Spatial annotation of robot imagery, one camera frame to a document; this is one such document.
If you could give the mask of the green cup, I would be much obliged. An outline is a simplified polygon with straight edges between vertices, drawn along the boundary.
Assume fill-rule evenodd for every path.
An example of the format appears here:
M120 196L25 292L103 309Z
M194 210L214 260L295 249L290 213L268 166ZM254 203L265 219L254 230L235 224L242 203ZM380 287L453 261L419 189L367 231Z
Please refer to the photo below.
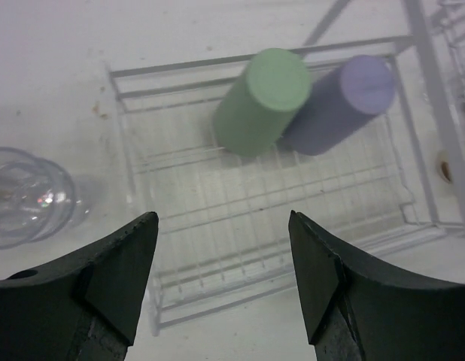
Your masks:
M266 152L305 104L311 82L302 58L289 50L254 55L214 112L217 143L243 157Z

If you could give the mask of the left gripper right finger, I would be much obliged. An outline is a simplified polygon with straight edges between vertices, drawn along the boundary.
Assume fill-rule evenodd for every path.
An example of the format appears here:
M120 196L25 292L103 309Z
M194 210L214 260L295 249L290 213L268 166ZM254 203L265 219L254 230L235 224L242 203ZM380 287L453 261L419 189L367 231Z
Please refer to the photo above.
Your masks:
M465 284L391 265L292 211L305 330L319 360L465 360Z

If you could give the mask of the clear glass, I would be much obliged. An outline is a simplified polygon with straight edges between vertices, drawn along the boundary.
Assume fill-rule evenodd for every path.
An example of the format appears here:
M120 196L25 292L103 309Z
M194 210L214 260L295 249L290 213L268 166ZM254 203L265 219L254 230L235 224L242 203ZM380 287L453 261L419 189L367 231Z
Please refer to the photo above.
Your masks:
M0 147L0 250L44 241L90 215L87 185L56 162Z

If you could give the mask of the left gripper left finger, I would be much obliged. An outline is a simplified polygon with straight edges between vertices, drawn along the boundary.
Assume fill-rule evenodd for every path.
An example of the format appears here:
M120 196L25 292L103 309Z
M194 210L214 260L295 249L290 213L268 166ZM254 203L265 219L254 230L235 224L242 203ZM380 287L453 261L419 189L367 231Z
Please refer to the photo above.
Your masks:
M110 235L0 279L0 360L123 360L156 250L146 212Z

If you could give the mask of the purple cup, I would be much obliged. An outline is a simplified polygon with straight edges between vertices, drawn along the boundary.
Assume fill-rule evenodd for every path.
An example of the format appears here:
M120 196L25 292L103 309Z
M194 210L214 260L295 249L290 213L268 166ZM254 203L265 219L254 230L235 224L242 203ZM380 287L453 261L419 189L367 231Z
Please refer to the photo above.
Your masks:
M311 94L282 136L298 153L317 156L386 113L394 76L378 56L354 56L312 84Z

